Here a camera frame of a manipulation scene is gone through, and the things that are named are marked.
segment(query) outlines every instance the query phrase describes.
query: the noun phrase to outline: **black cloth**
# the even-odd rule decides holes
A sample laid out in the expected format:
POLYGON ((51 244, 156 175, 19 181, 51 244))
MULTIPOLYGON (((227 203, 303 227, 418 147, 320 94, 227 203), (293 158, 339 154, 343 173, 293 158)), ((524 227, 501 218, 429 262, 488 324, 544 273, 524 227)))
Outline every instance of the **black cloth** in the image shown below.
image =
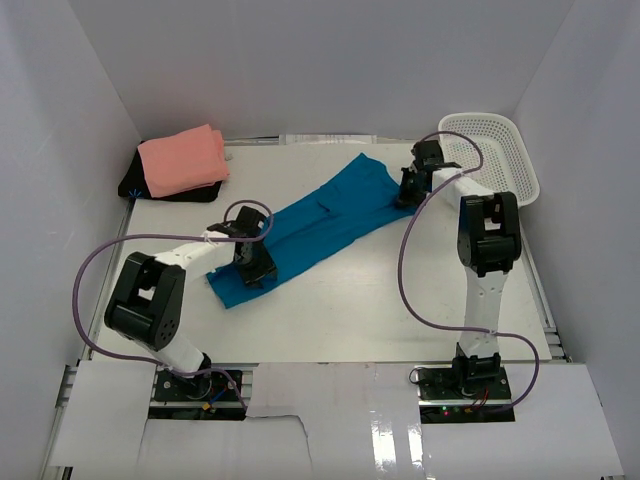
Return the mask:
POLYGON ((153 198, 149 192, 149 187, 144 178, 144 169, 142 167, 142 158, 140 152, 136 148, 136 154, 133 156, 131 165, 126 175, 118 185, 118 196, 123 198, 147 198, 149 200, 163 200, 165 202, 197 202, 209 203, 218 198, 222 182, 216 182, 207 187, 198 187, 186 192, 174 193, 161 198, 153 198))

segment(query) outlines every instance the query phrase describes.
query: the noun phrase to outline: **laundry basket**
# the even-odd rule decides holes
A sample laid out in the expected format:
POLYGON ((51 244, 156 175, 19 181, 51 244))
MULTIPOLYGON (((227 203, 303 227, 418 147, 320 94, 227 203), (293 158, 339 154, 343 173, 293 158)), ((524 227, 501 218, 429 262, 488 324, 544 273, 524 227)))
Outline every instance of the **laundry basket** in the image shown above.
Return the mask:
MULTIPOLYGON (((511 120, 491 113, 455 113, 440 120, 438 130, 461 133, 478 144, 484 154, 484 167, 469 176, 480 185, 496 192, 513 192, 519 207, 538 198, 538 179, 511 120)), ((477 152, 460 137, 440 135, 440 147, 446 162, 456 162, 462 168, 478 165, 477 152)))

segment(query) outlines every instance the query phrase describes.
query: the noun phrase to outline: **robotic arm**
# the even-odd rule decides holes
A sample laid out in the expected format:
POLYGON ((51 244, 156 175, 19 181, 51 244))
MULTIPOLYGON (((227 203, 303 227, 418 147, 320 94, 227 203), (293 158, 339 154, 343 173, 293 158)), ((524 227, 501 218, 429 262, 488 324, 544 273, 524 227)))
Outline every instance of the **robotic arm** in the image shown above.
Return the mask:
MULTIPOLYGON (((262 242, 213 243, 219 238, 257 237, 266 217, 244 206, 236 220, 207 228, 203 237, 156 255, 135 252, 127 257, 105 311, 105 325, 147 350, 164 365, 183 372, 211 366, 209 357, 178 333, 184 288, 191 281, 233 264, 245 286, 260 288, 277 268, 262 242)), ((200 398, 208 391, 204 377, 175 376, 184 392, 200 398)))
MULTIPOLYGON (((461 172, 445 163, 437 141, 414 145, 415 157, 403 169, 399 208, 417 207, 445 181, 461 172)), ((441 191, 459 212, 458 257, 467 276, 465 327, 498 329, 502 290, 513 262, 520 257, 522 241, 518 205, 512 192, 496 193, 463 176, 441 191)), ((463 331, 456 348, 453 375, 448 382, 466 391, 477 391, 501 375, 500 353, 495 335, 463 331)))

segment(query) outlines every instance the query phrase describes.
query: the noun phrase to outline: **stack of folded cloth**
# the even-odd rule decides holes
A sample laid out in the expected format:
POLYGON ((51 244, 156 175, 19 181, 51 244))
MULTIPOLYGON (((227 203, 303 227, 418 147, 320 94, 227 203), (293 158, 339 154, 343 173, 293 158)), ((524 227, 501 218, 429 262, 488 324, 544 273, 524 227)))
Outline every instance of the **stack of folded cloth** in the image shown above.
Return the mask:
POLYGON ((142 142, 118 186, 121 197, 212 202, 229 176, 219 130, 203 125, 142 142))

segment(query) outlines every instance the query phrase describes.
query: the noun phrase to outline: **white table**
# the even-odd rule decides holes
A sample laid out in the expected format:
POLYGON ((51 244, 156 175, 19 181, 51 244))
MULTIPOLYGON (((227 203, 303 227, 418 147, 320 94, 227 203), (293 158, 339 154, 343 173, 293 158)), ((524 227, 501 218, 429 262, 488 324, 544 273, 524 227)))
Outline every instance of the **white table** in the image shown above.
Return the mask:
MULTIPOLYGON (((410 145, 288 145, 229 147, 231 177, 211 204, 136 201, 128 233, 199 235, 245 198, 278 211, 321 186, 360 152, 382 161, 399 181, 410 145)), ((418 312, 463 325, 466 279, 457 256, 457 214, 441 199, 424 211, 407 249, 405 283, 418 312)), ((408 218, 387 225, 256 300, 225 310, 206 279, 184 295, 180 331, 215 363, 449 362, 458 334, 429 329, 403 307, 398 294, 398 249, 408 218)), ((137 240, 124 245, 157 253, 179 242, 137 240)), ((504 289, 500 330, 528 337, 551 358, 525 266, 516 262, 504 289)), ((145 354, 133 342, 100 328, 98 344, 145 354)), ((500 339, 506 361, 531 360, 529 348, 500 339)))

